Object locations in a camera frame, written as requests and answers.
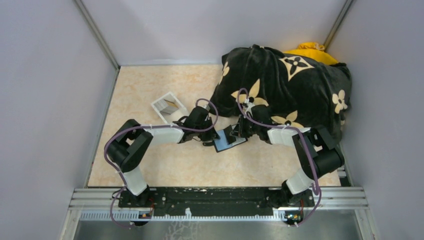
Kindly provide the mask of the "black floral plush blanket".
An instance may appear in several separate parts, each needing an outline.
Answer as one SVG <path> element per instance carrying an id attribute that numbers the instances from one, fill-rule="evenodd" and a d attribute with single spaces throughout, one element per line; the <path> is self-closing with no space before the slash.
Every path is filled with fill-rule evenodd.
<path id="1" fill-rule="evenodd" d="M 222 74 L 210 98 L 210 112 L 240 115 L 250 100 L 267 107 L 273 122 L 297 128 L 324 126 L 342 140 L 350 107 L 352 77 L 345 63 L 325 64 L 270 47 L 236 47 L 223 55 Z"/>

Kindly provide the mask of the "white plastic card tray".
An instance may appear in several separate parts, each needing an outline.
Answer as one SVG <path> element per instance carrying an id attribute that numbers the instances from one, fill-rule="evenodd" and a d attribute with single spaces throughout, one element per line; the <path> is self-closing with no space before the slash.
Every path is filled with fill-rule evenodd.
<path id="1" fill-rule="evenodd" d="M 154 100 L 151 106 L 165 124 L 171 124 L 189 115 L 187 108 L 171 91 Z"/>

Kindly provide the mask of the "black leather card holder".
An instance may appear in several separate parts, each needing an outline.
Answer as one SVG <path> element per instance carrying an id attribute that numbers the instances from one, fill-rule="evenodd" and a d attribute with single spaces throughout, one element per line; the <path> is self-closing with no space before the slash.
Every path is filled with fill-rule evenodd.
<path id="1" fill-rule="evenodd" d="M 229 150 L 248 141 L 247 138 L 239 137 L 238 131 L 233 131 L 237 128 L 236 124 L 229 125 L 224 129 L 218 130 L 217 138 L 211 142 L 204 142 L 205 147 L 214 147 L 217 153 Z"/>

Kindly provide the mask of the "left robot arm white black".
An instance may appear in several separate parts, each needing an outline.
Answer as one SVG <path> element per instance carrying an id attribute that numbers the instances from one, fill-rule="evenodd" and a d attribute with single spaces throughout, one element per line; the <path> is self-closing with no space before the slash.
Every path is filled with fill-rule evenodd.
<path id="1" fill-rule="evenodd" d="M 129 119 L 105 144 L 104 159 L 118 171 L 132 203 L 144 207 L 150 200 L 150 188 L 139 167 L 149 147 L 192 140 L 211 143 L 220 138 L 210 108 L 210 104 L 197 105 L 189 115 L 164 125 L 141 125 Z"/>

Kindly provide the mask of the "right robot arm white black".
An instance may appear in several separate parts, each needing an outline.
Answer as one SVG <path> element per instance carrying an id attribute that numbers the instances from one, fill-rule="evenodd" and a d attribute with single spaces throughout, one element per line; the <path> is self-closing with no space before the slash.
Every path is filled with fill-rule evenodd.
<path id="1" fill-rule="evenodd" d="M 249 138 L 257 135 L 270 145 L 283 145 L 296 150 L 300 163 L 297 172 L 281 185 L 276 201 L 287 206 L 295 206 L 306 190 L 314 185 L 318 190 L 318 180 L 345 164 L 340 147 L 323 127 L 294 127 L 284 123 L 274 123 L 265 105 L 241 103 L 242 115 L 238 121 L 238 136 Z"/>

